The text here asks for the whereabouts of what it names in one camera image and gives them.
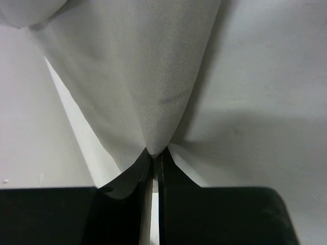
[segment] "white wall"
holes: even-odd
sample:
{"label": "white wall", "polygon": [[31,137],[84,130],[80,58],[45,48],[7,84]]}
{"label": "white wall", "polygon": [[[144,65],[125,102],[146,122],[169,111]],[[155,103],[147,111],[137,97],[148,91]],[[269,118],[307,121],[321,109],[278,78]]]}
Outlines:
{"label": "white wall", "polygon": [[0,188],[93,185],[43,56],[24,30],[0,45]]}

